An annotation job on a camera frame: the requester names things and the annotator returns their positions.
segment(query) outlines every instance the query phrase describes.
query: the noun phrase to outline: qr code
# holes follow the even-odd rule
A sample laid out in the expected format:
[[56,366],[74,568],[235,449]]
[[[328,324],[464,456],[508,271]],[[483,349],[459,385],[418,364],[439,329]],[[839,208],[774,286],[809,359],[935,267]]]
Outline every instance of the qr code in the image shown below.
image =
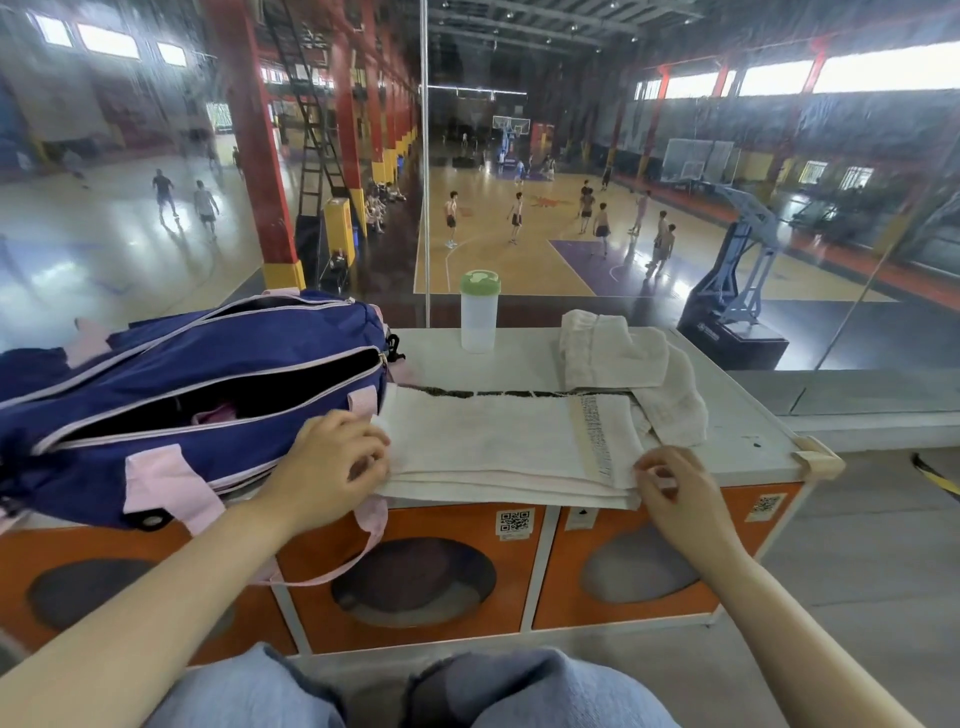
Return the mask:
[[786,493],[773,493],[769,496],[760,496],[753,509],[747,516],[747,523],[770,521],[780,510],[780,504],[786,498]]
[[496,512],[496,535],[500,541],[529,539],[534,532],[534,509]]

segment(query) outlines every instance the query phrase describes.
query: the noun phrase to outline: hand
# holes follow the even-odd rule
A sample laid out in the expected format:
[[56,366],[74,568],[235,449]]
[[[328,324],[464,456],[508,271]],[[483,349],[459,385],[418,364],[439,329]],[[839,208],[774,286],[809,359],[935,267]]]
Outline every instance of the hand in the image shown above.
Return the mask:
[[[658,475],[673,477],[677,495],[660,492]],[[720,488],[686,448],[656,448],[634,465],[636,487],[654,525],[707,581],[749,560]]]
[[307,420],[251,505],[287,538],[353,510],[390,474],[387,434],[340,410]]

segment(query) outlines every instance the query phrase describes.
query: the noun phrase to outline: orange locker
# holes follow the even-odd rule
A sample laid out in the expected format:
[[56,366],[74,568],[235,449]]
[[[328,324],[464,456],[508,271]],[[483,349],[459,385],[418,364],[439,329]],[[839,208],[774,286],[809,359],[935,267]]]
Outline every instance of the orange locker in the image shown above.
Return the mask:
[[[802,483],[724,488],[740,540],[756,554]],[[638,511],[564,508],[534,629],[710,614],[720,600]]]
[[[543,506],[397,508],[383,540],[329,584],[291,589],[316,653],[518,632]],[[339,567],[367,541],[352,516],[277,556],[287,581]]]
[[[7,533],[0,537],[0,631],[35,651],[188,540],[176,522],[154,533],[86,526]],[[224,660],[260,641],[296,652],[273,592],[248,587],[191,664]]]

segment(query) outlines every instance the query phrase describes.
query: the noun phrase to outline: water bottle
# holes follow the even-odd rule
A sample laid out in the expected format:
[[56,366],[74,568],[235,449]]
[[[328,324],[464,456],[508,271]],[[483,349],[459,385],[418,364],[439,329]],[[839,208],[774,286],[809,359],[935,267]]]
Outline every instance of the water bottle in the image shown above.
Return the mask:
[[460,278],[460,345],[465,351],[492,351],[499,296],[500,276],[493,271],[468,271]]

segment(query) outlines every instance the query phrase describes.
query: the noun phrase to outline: yellow black tape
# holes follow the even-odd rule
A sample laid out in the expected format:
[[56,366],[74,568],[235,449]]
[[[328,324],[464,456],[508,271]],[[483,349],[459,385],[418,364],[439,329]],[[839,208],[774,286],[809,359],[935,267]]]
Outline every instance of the yellow black tape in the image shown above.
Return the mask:
[[910,462],[913,463],[914,468],[926,476],[927,480],[936,485],[938,488],[943,488],[957,500],[960,500],[960,486],[957,486],[957,484],[952,480],[943,477],[932,467],[927,465],[918,452],[914,452],[912,455],[910,455]]

